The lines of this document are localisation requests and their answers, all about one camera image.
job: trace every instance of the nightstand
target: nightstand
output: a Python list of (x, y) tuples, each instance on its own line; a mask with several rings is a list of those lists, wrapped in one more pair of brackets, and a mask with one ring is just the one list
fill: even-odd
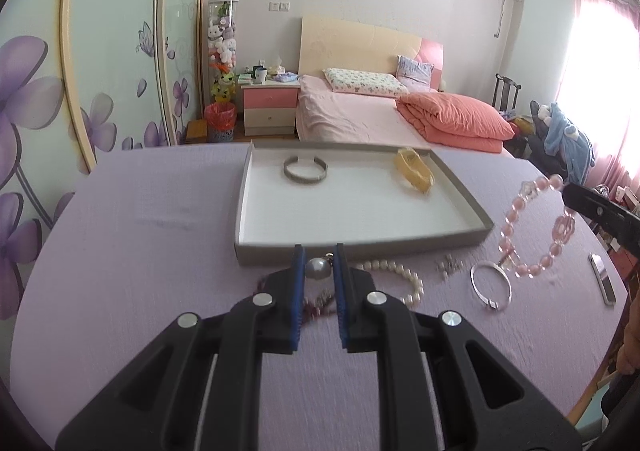
[(245, 136), (293, 135), (300, 83), (242, 84)]

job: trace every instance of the jewelry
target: jewelry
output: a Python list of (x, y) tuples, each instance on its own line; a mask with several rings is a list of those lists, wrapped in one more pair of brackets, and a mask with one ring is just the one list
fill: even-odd
[(386, 259), (374, 259), (372, 261), (365, 261), (356, 265), (356, 269), (360, 271), (389, 271), (404, 277), (414, 287), (414, 292), (407, 294), (400, 298), (406, 306), (417, 306), (424, 295), (424, 287), (422, 286), (422, 280), (418, 277), (417, 272), (411, 272), (410, 269), (405, 269), (402, 265), (398, 265), (394, 261), (387, 261)]
[[(327, 253), (323, 257), (313, 257), (305, 265), (305, 277), (307, 279), (322, 280), (331, 276), (334, 266), (334, 255)], [(386, 261), (386, 259), (366, 261), (360, 265), (356, 265), (356, 269), (360, 271), (370, 271), (382, 269), (396, 272), (402, 277), (408, 279), (414, 286), (414, 293), (408, 294), (402, 298), (402, 301), (406, 306), (416, 306), (420, 303), (422, 296), (424, 295), (424, 289), (422, 288), (422, 280), (418, 277), (417, 272), (411, 272), (409, 269), (405, 269), (402, 265), (397, 265), (394, 261)], [(256, 292), (261, 292), (264, 288), (266, 276), (258, 280), (256, 286)], [(330, 309), (335, 300), (335, 292), (325, 288), (315, 299), (311, 300), (305, 298), (303, 301), (302, 309), (302, 324), (307, 324), (318, 317), (327, 317), (335, 314), (335, 309)]]
[(450, 254), (446, 254), (444, 257), (444, 261), (441, 261), (436, 266), (436, 269), (441, 274), (443, 279), (447, 279), (449, 277), (449, 274), (456, 274), (456, 272), (462, 269), (463, 266), (464, 263), (453, 259), (453, 256), (451, 256)]
[(402, 148), (394, 157), (394, 165), (415, 189), (427, 193), (433, 186), (433, 173), (412, 148)]
[(506, 223), (500, 230), (502, 238), (498, 244), (498, 249), (504, 255), (500, 260), (500, 266), (506, 270), (513, 268), (516, 277), (524, 275), (534, 277), (542, 274), (542, 271), (551, 267), (554, 259), (562, 254), (562, 247), (569, 243), (571, 236), (574, 234), (575, 211), (565, 207), (564, 213), (556, 219), (556, 223), (551, 230), (553, 243), (549, 247), (548, 253), (543, 254), (538, 263), (533, 265), (522, 263), (516, 252), (515, 245), (511, 241), (515, 231), (514, 224), (518, 221), (520, 213), (526, 208), (527, 202), (536, 198), (541, 191), (546, 191), (547, 189), (561, 191), (562, 186), (564, 186), (564, 183), (560, 175), (552, 175), (550, 178), (539, 176), (534, 181), (523, 182), (518, 196), (514, 198), (511, 210), (506, 214)]
[(293, 155), (293, 157), (289, 157), (287, 158), (287, 160), (284, 161), (282, 168), (284, 170), (284, 174), (289, 180), (292, 180), (293, 182), (297, 182), (298, 184), (318, 184), (319, 182), (322, 182), (322, 180), (326, 178), (326, 172), (327, 172), (328, 166), (326, 162), (322, 160), (320, 157), (314, 157), (314, 162), (316, 163), (317, 166), (319, 166), (322, 169), (322, 173), (319, 174), (318, 176), (302, 176), (302, 175), (292, 173), (291, 170), (289, 169), (289, 166), (297, 162), (298, 162), (298, 157), (296, 155)]
[[(494, 301), (492, 299), (487, 298), (486, 296), (484, 296), (478, 290), (478, 286), (476, 285), (476, 280), (474, 278), (474, 275), (476, 274), (476, 269), (478, 267), (486, 267), (487, 269), (494, 269), (507, 282), (507, 285), (509, 286), (509, 297), (507, 298), (507, 304), (506, 305), (498, 304), (497, 301)], [(505, 308), (507, 308), (511, 304), (511, 282), (510, 282), (506, 272), (504, 272), (501, 267), (499, 267), (498, 265), (496, 265), (492, 261), (479, 261), (478, 263), (476, 263), (476, 265), (474, 265), (471, 268), (470, 274), (471, 274), (471, 285), (473, 285), (473, 287), (474, 287), (474, 291), (476, 292), (476, 296), (478, 296), (480, 298), (480, 301), (482, 301), (489, 308), (491, 308), (493, 310), (504, 310)]]

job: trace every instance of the yellow jade bangle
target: yellow jade bangle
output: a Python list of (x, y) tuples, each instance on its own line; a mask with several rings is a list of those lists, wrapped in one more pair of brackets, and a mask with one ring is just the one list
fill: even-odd
[(394, 157), (394, 164), (409, 184), (418, 191), (427, 193), (433, 186), (433, 173), (412, 148), (398, 150)]

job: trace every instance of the headboard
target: headboard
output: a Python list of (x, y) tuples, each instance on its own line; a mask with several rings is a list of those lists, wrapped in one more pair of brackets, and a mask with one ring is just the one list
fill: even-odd
[(390, 28), (322, 16), (302, 18), (300, 75), (322, 76), (325, 68), (395, 74), (398, 55), (434, 64), (431, 87), (442, 77), (442, 45)]

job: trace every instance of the bed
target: bed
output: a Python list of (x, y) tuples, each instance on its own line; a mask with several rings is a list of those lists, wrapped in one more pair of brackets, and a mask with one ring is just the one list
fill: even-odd
[[(395, 74), (398, 55), (433, 63), (431, 89), (437, 91), (444, 55), (441, 44), (388, 28), (305, 16), (296, 109), (300, 139), (412, 148), (436, 146), (423, 139), (400, 115), (394, 99), (338, 94), (322, 74), (323, 69), (332, 67)], [(502, 154), (509, 155), (504, 149)]]

